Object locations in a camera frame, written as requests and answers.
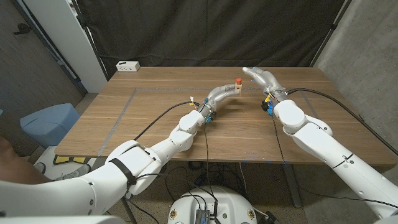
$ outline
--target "sneaker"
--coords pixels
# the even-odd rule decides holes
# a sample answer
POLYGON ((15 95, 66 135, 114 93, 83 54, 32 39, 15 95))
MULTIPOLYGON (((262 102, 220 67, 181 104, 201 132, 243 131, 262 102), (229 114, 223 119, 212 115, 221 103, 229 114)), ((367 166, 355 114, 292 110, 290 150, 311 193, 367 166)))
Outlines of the sneaker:
POLYGON ((80 177, 85 174, 88 174, 90 170, 91 170, 90 165, 84 164, 79 169, 71 172, 70 174, 61 175, 60 177, 53 179, 53 180, 57 181, 57 180, 66 180, 66 179, 72 179, 75 177, 80 177))
POLYGON ((35 167, 39 172, 41 172, 42 174, 44 174, 44 172, 45 172, 45 164, 44 164, 44 163, 42 163, 42 162, 36 163, 36 164, 34 165, 34 167, 35 167))

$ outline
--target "white wall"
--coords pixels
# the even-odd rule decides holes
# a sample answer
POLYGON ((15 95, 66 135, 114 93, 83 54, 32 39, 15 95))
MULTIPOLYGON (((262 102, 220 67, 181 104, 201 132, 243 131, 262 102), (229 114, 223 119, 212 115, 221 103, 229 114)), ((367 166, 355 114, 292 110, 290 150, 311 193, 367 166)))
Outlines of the white wall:
POLYGON ((105 75, 68 3, 62 0, 25 0, 25 3, 87 91, 99 93, 107 82, 105 75))

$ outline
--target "black strap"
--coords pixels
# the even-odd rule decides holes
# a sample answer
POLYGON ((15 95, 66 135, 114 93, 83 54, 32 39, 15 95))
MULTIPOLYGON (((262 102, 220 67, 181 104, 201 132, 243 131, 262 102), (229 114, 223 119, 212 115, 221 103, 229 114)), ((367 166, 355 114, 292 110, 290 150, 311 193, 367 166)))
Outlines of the black strap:
POLYGON ((136 185, 137 184, 137 178, 134 177, 134 175, 130 172, 129 168, 127 168, 119 159, 114 158, 110 160, 113 164, 115 164, 121 172, 126 176, 127 178, 127 189, 131 185, 136 185))

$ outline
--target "blue connector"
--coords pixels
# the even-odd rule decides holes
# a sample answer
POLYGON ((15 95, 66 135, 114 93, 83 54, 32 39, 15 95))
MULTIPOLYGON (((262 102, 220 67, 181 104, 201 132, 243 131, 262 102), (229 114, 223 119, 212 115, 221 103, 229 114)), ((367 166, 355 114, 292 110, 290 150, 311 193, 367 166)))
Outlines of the blue connector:
POLYGON ((268 104, 267 112, 268 112, 269 115, 272 116, 274 114, 274 105, 272 105, 272 101, 271 100, 268 101, 267 104, 268 104))

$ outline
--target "wooden table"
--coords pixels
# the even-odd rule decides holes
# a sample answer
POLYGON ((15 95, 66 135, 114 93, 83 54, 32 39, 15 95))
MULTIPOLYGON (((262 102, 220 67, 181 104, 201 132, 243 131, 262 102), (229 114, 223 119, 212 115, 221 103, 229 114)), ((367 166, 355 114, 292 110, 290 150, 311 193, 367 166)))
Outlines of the wooden table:
MULTIPOLYGON (((310 88, 327 93, 350 107, 336 87, 318 68, 264 68, 286 89, 310 88)), ((116 72, 83 113, 55 153, 61 156, 106 157, 124 141, 134 139, 158 115, 172 105, 202 102, 217 86, 243 79, 242 96, 227 98, 217 108, 217 117, 206 125, 210 161, 282 163, 272 119, 261 110, 262 89, 233 67, 142 67, 138 72, 116 72)), ((307 92, 289 95, 304 112, 328 123, 342 145, 371 165, 393 165, 396 158, 366 128, 336 103, 307 92)), ((138 142, 152 146, 167 138, 179 119, 194 110, 174 108, 151 127, 138 142)), ((318 159, 277 131, 284 160, 291 164, 319 164, 318 159)), ((206 142, 199 128, 191 149, 174 160, 205 161, 206 142)))

